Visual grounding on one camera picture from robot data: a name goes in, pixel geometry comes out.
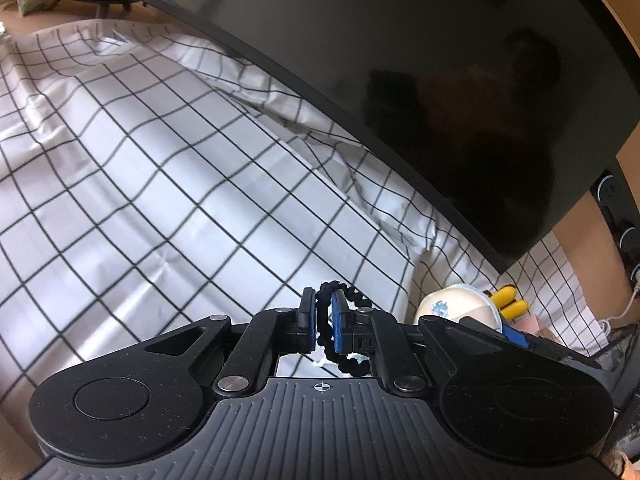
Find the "checkered tablecloth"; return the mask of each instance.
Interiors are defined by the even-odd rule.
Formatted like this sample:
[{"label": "checkered tablecloth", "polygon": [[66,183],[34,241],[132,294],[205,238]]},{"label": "checkered tablecloth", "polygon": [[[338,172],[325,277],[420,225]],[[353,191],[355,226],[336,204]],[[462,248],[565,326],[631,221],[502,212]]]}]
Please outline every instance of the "checkered tablecloth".
[{"label": "checkered tablecloth", "polygon": [[[606,343],[553,234],[499,276],[366,147],[208,40],[92,20],[0,60],[0,411],[22,433],[57,370],[329,280],[400,320],[443,286],[516,283],[566,345]],[[278,373],[337,370],[288,356]]]}]

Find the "metal screw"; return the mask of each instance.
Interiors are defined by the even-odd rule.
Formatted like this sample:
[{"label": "metal screw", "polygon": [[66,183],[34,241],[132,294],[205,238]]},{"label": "metal screw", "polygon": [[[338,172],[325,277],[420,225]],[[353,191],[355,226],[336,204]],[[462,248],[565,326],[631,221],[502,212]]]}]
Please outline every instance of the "metal screw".
[{"label": "metal screw", "polygon": [[240,375],[229,375],[218,381],[218,387],[225,392],[240,392],[249,385],[249,381]]},{"label": "metal screw", "polygon": [[416,375],[402,375],[394,381],[394,386],[401,392],[419,392],[425,387],[424,379]]}]

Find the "white cable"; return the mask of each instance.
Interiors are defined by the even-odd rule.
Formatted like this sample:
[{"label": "white cable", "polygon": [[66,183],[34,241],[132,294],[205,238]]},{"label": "white cable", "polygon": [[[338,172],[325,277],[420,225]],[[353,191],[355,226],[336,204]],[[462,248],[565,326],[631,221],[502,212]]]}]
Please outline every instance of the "white cable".
[{"label": "white cable", "polygon": [[624,309],[622,314],[620,314],[619,316],[610,316],[610,317],[607,317],[607,319],[599,320],[598,325],[600,326],[600,328],[604,332],[605,336],[608,336],[611,333],[611,323],[610,323],[610,321],[617,320],[617,319],[622,319],[623,317],[626,316],[626,313],[629,312],[629,309],[631,308],[631,305],[634,304],[634,300],[635,300],[636,295],[638,294],[638,292],[640,292],[640,278],[636,279],[636,286],[634,286],[634,291],[631,293],[631,298],[629,299],[629,303],[626,304],[626,308]]}]

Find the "beige bowl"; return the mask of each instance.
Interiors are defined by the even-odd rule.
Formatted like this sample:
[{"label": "beige bowl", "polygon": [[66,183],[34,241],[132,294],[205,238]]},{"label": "beige bowl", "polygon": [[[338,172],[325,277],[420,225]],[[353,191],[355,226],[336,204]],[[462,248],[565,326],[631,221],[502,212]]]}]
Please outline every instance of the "beige bowl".
[{"label": "beige bowl", "polygon": [[432,292],[420,302],[414,324],[420,316],[440,316],[456,323],[470,316],[502,333],[502,320],[494,302],[475,287],[460,283]]}]

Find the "television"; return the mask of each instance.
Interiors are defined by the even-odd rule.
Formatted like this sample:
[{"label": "television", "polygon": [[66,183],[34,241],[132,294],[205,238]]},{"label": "television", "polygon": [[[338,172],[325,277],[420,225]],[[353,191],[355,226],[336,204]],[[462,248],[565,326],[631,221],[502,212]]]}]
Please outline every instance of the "television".
[{"label": "television", "polygon": [[143,0],[279,79],[498,272],[640,120],[640,60],[601,0]]}]

